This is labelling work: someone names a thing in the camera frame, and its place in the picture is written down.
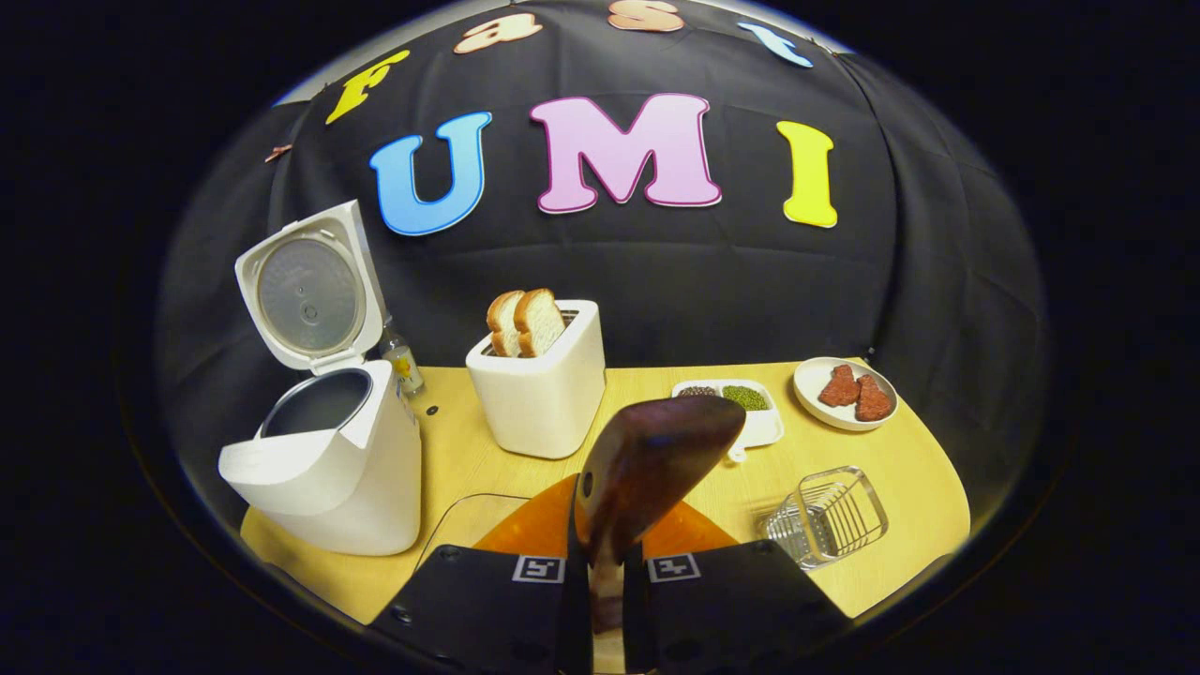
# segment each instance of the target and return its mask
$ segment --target wooden spatula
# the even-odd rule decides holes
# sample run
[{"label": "wooden spatula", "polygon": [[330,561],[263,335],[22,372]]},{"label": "wooden spatula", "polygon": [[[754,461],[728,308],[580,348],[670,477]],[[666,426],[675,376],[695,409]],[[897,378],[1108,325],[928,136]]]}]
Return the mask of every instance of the wooden spatula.
[{"label": "wooden spatula", "polygon": [[617,412],[575,488],[575,532],[592,566],[592,629],[622,625],[620,561],[730,449],[746,413],[720,396],[646,401]]}]

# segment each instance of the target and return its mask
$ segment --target pink letter m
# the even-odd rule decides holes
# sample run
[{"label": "pink letter m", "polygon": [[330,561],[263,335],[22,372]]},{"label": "pink letter m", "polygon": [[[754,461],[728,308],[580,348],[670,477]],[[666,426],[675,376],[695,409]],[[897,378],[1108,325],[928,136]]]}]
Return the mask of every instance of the pink letter m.
[{"label": "pink letter m", "polygon": [[618,203],[634,196],[637,178],[654,155],[654,180],[646,198],[665,207],[709,207],[721,189],[709,179],[701,117],[708,101],[686,94],[646,100],[629,131],[622,131],[590,98],[547,101],[529,110],[546,126],[550,190],[538,198],[548,214],[582,211],[596,203],[583,184],[583,160]]}]

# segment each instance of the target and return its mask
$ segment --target wooden table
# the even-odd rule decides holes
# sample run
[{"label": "wooden table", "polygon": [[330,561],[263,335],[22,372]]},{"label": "wooden table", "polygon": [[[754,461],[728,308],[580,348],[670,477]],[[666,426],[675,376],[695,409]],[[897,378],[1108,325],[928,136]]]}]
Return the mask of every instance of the wooden table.
[{"label": "wooden table", "polygon": [[[241,536],[262,560],[353,619],[370,623],[412,577],[425,544],[452,504],[492,492],[532,497],[583,467],[595,436],[622,407],[671,395],[684,380],[746,378],[770,392],[785,434],[749,448],[744,464],[722,462],[684,500],[739,542],[762,538],[756,513],[773,510],[800,478],[853,465],[874,484],[889,520],[887,533],[853,555],[809,573],[847,615],[857,616],[966,540],[970,512],[958,473],[920,419],[901,404],[868,432],[833,429],[805,412],[792,388],[797,363],[608,369],[607,388],[583,446],[545,460],[500,449],[492,440],[466,368],[422,368],[426,392],[413,399],[421,424],[421,532],[409,550],[386,557],[313,548],[251,508]],[[428,416],[430,406],[438,412]]]}]

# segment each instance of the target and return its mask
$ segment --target rice cooker lid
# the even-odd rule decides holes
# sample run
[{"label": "rice cooker lid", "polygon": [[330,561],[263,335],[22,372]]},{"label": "rice cooker lid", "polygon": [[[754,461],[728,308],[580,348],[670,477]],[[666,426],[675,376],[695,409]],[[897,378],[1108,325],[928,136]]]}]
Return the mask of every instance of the rice cooker lid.
[{"label": "rice cooker lid", "polygon": [[328,372],[362,363],[383,333],[383,294],[358,202],[293,222],[235,264],[242,299],[275,357]]}]

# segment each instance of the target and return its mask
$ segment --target rice cooker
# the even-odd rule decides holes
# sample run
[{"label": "rice cooker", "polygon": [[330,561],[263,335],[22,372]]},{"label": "rice cooker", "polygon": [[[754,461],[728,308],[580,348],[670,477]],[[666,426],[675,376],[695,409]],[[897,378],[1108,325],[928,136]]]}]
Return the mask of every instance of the rice cooker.
[{"label": "rice cooker", "polygon": [[288,225],[234,273],[275,358],[313,377],[280,398],[253,438],[222,448],[221,477],[314,546],[408,549],[420,530],[420,429],[392,365],[364,358],[385,312],[358,202]]}]

